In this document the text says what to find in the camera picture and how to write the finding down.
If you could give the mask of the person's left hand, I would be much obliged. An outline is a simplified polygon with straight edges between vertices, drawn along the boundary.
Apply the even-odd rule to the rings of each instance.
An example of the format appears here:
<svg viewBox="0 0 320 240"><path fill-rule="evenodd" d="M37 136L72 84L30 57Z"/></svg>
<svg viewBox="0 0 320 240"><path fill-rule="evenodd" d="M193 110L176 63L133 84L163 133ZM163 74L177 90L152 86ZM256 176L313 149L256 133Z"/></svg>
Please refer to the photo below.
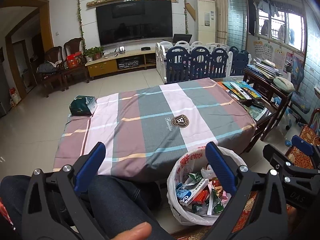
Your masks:
<svg viewBox="0 0 320 240"><path fill-rule="evenodd" d="M141 223L134 228L119 233L112 240L145 240L152 232L152 227L149 223Z"/></svg>

